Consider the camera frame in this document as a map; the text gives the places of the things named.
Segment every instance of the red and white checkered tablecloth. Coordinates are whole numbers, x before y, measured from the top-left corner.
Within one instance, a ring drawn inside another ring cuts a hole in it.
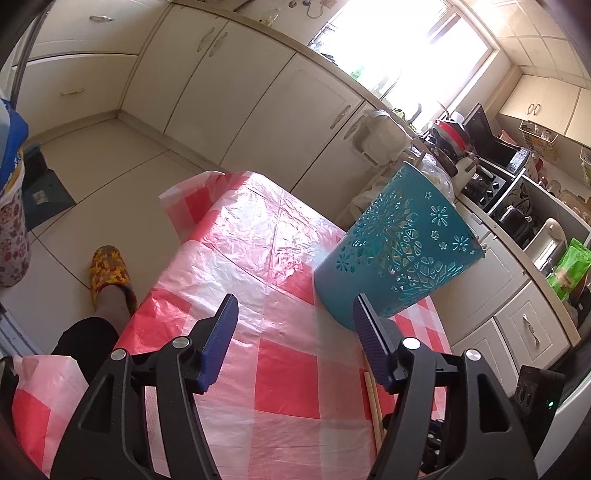
[[[196,396],[224,479],[365,479],[376,456],[356,334],[316,297],[312,272],[344,232],[265,177],[206,172],[161,196],[182,245],[118,343],[159,349],[211,316],[226,293],[239,321],[217,383]],[[426,298],[395,316],[403,334],[450,352]],[[382,412],[394,398],[378,386]],[[154,466],[167,474],[155,394]],[[437,389],[433,417],[443,418]]]

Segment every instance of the kitchen cabinet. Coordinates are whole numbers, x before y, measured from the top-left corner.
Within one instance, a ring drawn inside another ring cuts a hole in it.
[[[532,281],[495,315],[495,320],[517,368],[545,368],[569,348],[554,312]]]
[[[364,103],[292,190],[332,222],[376,173],[375,166],[353,145],[357,128],[373,110],[373,105]]]
[[[528,120],[548,79],[523,75],[499,113]]]
[[[501,331],[494,320],[488,320],[466,338],[453,345],[452,353],[461,355],[470,348],[475,348],[482,354],[505,393],[513,395],[519,375]]]
[[[164,132],[195,68],[227,22],[175,5],[146,49],[122,109]]]
[[[455,205],[456,211],[460,214],[462,219],[467,223],[470,230],[474,232],[476,239],[482,242],[486,236],[491,232],[478,215],[466,208],[463,203],[457,202]]]
[[[591,90],[581,88],[566,136],[591,148]]]
[[[451,345],[490,319],[529,278],[496,235],[482,246],[484,258],[431,296]]]
[[[296,54],[251,113],[221,166],[256,171],[291,190],[361,102],[345,84]]]
[[[566,133],[580,88],[544,77],[523,75],[499,113]]]
[[[135,55],[86,54],[27,63],[17,111],[29,124],[29,136],[117,110],[136,58]]]
[[[56,0],[30,58],[86,51],[139,54],[165,0]]]
[[[293,50],[230,22],[189,80],[165,133],[219,165]]]

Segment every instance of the cabinet door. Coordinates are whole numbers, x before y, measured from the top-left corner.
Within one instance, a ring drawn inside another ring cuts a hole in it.
[[[495,318],[518,368],[548,368],[569,348],[558,318],[532,281]]]
[[[513,395],[519,375],[509,349],[494,320],[488,320],[484,325],[478,327],[466,338],[452,346],[452,353],[461,355],[470,348],[475,348],[482,354],[501,383],[505,393]]]
[[[556,79],[547,79],[539,90],[530,122],[550,128],[564,135],[573,116],[574,106],[579,97],[580,88]]]
[[[523,75],[499,113],[527,120],[536,104],[538,92],[548,79]]]
[[[230,22],[197,67],[166,134],[219,165],[293,50]]]
[[[566,136],[591,147],[591,90],[582,88]]]
[[[332,222],[376,173],[352,143],[359,124],[372,110],[366,103],[350,118],[292,191]]]
[[[431,295],[451,345],[490,319],[528,279],[495,235],[490,233],[484,245],[484,258]]]
[[[189,78],[226,23],[175,5],[135,71],[123,110],[164,132]]]
[[[457,202],[456,210],[474,232],[474,235],[479,242],[482,242],[491,232],[484,222],[478,218],[478,215],[472,213],[463,203]]]
[[[291,190],[362,99],[300,55],[269,87],[222,161]]]

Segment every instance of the drawer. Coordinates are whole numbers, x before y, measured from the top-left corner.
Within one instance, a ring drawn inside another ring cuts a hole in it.
[[[136,58],[89,54],[29,62],[17,104],[29,124],[29,136],[116,110]]]
[[[518,368],[547,368],[569,347],[558,318],[532,281],[495,318]]]
[[[57,0],[31,58],[85,51],[137,55],[168,5],[165,0]]]
[[[457,212],[474,232],[477,239],[482,243],[485,237],[491,232],[482,220],[475,213],[472,213],[462,202],[455,204]]]
[[[484,325],[452,346],[452,353],[461,355],[469,348],[475,348],[482,354],[497,379],[499,379],[505,393],[513,395],[519,375],[511,358],[511,353],[494,320],[488,320]]]

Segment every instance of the person's leg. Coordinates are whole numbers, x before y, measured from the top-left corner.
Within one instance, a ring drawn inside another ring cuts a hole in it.
[[[135,311],[129,275],[115,247],[108,245],[95,252],[90,285],[95,316],[67,329],[52,352],[74,358],[88,383],[115,347],[119,334]]]

